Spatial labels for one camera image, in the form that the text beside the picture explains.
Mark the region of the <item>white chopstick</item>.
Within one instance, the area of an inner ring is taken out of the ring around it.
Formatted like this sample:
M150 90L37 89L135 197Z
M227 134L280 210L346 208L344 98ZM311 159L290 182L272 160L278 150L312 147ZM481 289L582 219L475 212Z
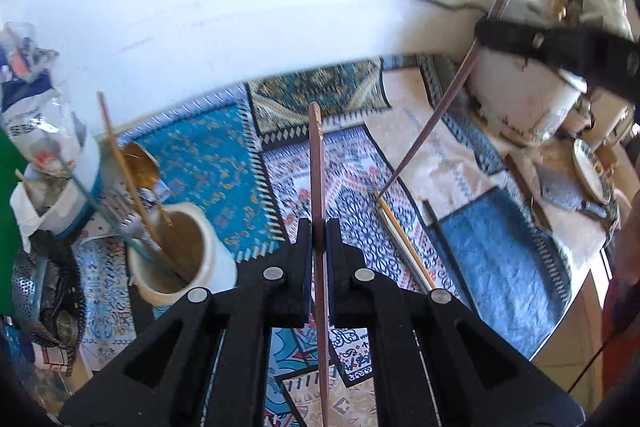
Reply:
M390 237L398 251L399 257L401 257L402 262L407 265L413 280L416 281L416 285L420 287L421 291L428 294L433 289L433 285L431 284L428 272L424 269L424 266L421 265L420 258L411 249L411 243L408 239L404 239L402 237L400 234L401 228L396 227L396 225L393 224L392 219L390 219L390 216L381 206L378 206L378 215L384 223L388 234L390 234Z

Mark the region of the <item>orange wooden chopstick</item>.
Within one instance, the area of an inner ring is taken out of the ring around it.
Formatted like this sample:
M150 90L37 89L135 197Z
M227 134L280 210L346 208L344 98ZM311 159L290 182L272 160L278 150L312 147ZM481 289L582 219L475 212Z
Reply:
M405 262L408 263L413 277L416 279L416 283L426 292L434 291L436 288L435 281L430 273L428 273L425 265L423 264L416 248L413 247L408 235L396 219L390 206L387 205L383 196L380 193L375 193L375 200L378 203L378 208L382 212L383 220L393 234L398 248L401 254L404 256Z

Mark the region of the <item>dark green chopstick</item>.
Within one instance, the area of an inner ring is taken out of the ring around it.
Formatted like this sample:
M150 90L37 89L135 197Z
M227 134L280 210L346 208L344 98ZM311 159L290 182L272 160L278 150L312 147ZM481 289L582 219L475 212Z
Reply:
M456 253L454 252L454 250L452 249L447 236L444 232L444 230L442 229L442 225L440 224L436 212L433 209L431 202L428 199L425 199L423 202L423 206L425 208L425 211L428 213L428 217L430 217L430 219L433 222L433 227L435 229L435 231L437 232L440 241L442 242L442 247L444 247L447 256L449 257L449 261L450 261L450 265L451 268L454 269L454 273L456 273L458 281L460 282L461 288L463 289L463 291L465 292L466 297L468 297L469 300L469 305L472 309L472 311L480 318L482 318L482 314L480 313L480 308L477 306L477 302L474 298L474 295L471 291L471 288L469 288L469 284L468 282L465 280L464 274L460 268L460 265L458 263L457 257L456 257Z

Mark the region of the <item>reddish brown chopstick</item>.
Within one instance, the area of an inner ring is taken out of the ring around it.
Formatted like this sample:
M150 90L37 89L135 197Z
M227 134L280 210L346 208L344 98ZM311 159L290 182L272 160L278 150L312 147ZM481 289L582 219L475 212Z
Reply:
M488 15L483 18L483 22L498 20L498 18L502 15L504 9L508 5L509 1L510 0L495 0L491 5ZM378 198L381 198L385 194L385 192L395 182L398 176L400 176L402 170L404 170L409 165L409 162L412 161L412 158L416 156L416 153L419 152L422 144L435 129L436 124L439 122L439 119L442 118L442 115L444 115L452 101L454 101L454 98L464 86L465 81L471 74L471 70L474 67L474 64L479 56L480 44L477 42L477 39L474 39L472 42L472 46L470 46L468 53L465 55L460 67L456 72L456 75L454 75L454 79L451 81L449 87L445 91L439 103L434 108L432 116L426 122L426 124L424 124L423 129L410 146L406 155L401 159L390 179L381 188L380 194L378 194Z
M322 425L329 425L329 301L326 276L326 210L324 209L323 134L321 109L308 107L310 209L314 242L314 321L317 325L319 391Z

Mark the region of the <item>white ceramic utensil cup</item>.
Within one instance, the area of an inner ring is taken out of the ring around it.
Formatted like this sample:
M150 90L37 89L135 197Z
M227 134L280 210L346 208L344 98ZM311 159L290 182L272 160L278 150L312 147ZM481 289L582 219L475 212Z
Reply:
M233 288L238 268L205 212L190 202L167 205L163 212L169 221L158 210L150 212L150 220L171 241L169 258L177 271L168 273L130 248L128 268L141 298L153 307L170 307L194 287L213 294Z

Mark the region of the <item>white rice cooker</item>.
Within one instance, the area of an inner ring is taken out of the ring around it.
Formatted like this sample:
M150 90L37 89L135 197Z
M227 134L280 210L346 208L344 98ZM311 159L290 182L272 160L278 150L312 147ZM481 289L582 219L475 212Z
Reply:
M492 130L514 143L538 146L559 130L587 83L571 72L484 48L468 90Z

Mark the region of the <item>patterned ceramic plate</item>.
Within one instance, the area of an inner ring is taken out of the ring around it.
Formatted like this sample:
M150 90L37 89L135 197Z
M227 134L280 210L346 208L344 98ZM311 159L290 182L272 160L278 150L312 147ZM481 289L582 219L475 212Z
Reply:
M573 142L573 161L578 179L587 193L602 205L612 200L612 187L606 179L602 162L582 139Z

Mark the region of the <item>patterned blue patchwork mat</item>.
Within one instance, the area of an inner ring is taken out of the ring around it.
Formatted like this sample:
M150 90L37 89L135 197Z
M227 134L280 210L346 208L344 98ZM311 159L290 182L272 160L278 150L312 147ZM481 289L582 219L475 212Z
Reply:
M297 239L250 262L230 291L190 289L58 418L65 426L277 426L267 412L271 334L317 325L318 423L355 406L332 395L329 330L364 329L370 340L380 426L576 426L580 405L480 316L444 288L415 293L366 265L326 214L326 147L310 136L309 218Z

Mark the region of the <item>steel cleaver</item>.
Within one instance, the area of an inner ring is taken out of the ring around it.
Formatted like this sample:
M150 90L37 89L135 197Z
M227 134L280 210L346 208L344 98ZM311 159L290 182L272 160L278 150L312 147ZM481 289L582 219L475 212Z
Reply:
M562 172L536 164L541 197L547 202L567 211L575 211L592 219L604 220L606 209L582 196L580 188Z

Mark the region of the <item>wooden chopping board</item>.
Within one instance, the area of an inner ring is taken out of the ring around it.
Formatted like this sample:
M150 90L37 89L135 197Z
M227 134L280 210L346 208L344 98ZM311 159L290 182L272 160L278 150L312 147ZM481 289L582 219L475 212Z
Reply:
M541 225L568 249L572 269L584 269L620 228L620 206L613 196L613 187L606 176L601 180L608 202L603 204L593 198L582 185L582 174L574 161L572 140L552 140L537 147L512 148L506 153L506 165L514 171L518 186L533 207ZM605 218L591 217L579 210L569 210L551 202L539 179L538 168L544 167L566 176L576 187L580 196L595 202L608 213Z

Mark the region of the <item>white blue plastic bag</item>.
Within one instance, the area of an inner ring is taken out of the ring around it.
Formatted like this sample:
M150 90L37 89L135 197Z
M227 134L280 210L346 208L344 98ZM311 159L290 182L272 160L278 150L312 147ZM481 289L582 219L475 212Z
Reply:
M59 56L38 46L29 23L1 27L1 127L32 167L65 178L75 168L87 128L56 78Z

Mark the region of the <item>green metal box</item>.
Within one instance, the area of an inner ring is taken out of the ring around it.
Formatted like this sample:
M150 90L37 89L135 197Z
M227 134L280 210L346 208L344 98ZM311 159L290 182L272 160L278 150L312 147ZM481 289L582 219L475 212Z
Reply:
M0 306L2 315L12 315L12 272L22 247L20 232L10 206L10 197L18 183L15 170L24 171L26 160L4 131L0 140Z

